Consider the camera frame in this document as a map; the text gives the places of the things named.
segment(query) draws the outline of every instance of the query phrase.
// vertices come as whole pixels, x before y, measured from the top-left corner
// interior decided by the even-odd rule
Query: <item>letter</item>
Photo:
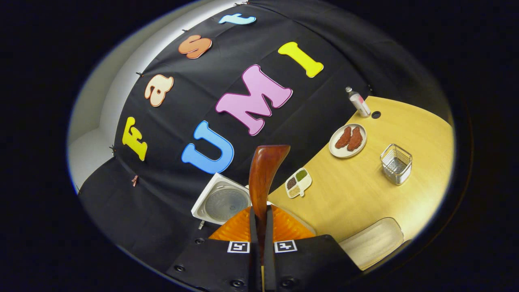
[[[152,106],[158,107],[171,87],[173,87],[173,77],[166,78],[157,74],[148,82],[146,90],[144,90],[144,97],[149,99]]]
[[[190,59],[197,59],[202,56],[213,44],[213,41],[208,38],[201,38],[199,35],[192,35],[188,37],[179,46],[179,52],[186,54]]]
[[[264,97],[270,99],[272,107],[277,109],[292,96],[292,89],[284,88],[270,79],[259,65],[247,68],[241,78],[249,95],[226,93],[220,97],[215,109],[219,113],[227,112],[235,117],[249,128],[249,135],[255,136],[263,129],[265,121],[261,118],[255,119],[249,113],[271,116],[272,112]]]
[[[197,140],[203,138],[205,141],[218,147],[222,151],[222,156],[217,160],[211,160],[202,153],[196,151],[195,145],[190,143],[182,152],[181,159],[183,163],[191,163],[209,174],[215,174],[224,171],[230,165],[231,161],[233,161],[233,145],[229,141],[225,140],[225,138],[211,130],[206,121],[202,121],[198,124],[193,136]]]
[[[129,116],[126,120],[125,131],[122,133],[122,144],[128,145],[131,150],[137,153],[139,158],[144,161],[146,150],[148,150],[148,144],[146,144],[146,142],[139,143],[137,141],[142,139],[142,134],[137,130],[137,128],[132,127],[133,125],[135,125],[135,118]]]
[[[220,21],[218,23],[230,22],[230,23],[234,23],[234,24],[249,24],[249,23],[256,21],[256,18],[254,16],[249,16],[247,18],[240,17],[240,16],[241,16],[241,13],[236,13],[233,15],[225,15],[224,17],[222,17],[220,19]]]
[[[290,58],[294,59],[299,65],[306,70],[306,76],[313,78],[324,68],[324,65],[319,62],[315,62],[309,55],[303,52],[296,42],[289,42],[282,45],[278,53],[282,55],[289,55]]]

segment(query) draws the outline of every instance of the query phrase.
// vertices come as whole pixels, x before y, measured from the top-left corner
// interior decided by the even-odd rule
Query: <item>white plate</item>
[[[346,129],[346,127],[348,127],[348,126],[351,127],[352,132],[353,132],[353,129],[355,129],[355,127],[359,127],[360,135],[362,136],[362,142],[360,143],[360,146],[353,151],[348,151],[347,145],[342,147],[341,149],[337,149],[335,147],[335,143],[337,143],[337,141],[343,135],[344,129]],[[352,156],[356,155],[357,153],[359,153],[362,150],[362,148],[364,148],[364,145],[366,145],[366,140],[367,140],[367,134],[366,134],[366,130],[364,129],[363,126],[361,126],[359,124],[348,124],[348,125],[342,126],[337,131],[335,131],[335,133],[333,133],[332,137],[330,138],[330,143],[328,145],[328,149],[334,156],[341,157],[341,158],[352,157]]]

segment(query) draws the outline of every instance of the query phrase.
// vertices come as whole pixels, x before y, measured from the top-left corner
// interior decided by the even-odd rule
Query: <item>beige chair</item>
[[[398,223],[383,218],[361,232],[339,242],[339,245],[361,270],[366,270],[392,253],[404,242]]]

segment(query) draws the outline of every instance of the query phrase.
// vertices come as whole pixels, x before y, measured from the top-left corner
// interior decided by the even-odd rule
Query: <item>blue letter u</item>
[[[197,140],[203,138],[207,142],[215,145],[222,151],[222,155],[217,160],[209,159],[202,153],[196,151],[195,145],[190,143],[184,148],[184,152],[182,152],[183,163],[191,163],[209,174],[214,174],[224,171],[230,165],[231,161],[233,161],[233,145],[211,130],[209,123],[206,121],[202,121],[198,124],[193,136]]]

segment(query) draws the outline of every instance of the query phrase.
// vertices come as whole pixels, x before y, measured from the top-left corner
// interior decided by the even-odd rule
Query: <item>wooden table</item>
[[[288,198],[282,185],[268,199],[338,242],[384,217],[394,218],[409,240],[431,219],[449,185],[454,131],[438,116],[407,103],[373,96],[366,103],[372,112],[381,112],[380,118],[357,112],[346,123],[366,129],[361,152],[337,158],[327,143],[304,166],[313,180],[304,197]],[[392,143],[413,156],[411,175],[400,186],[385,177],[380,162]]]

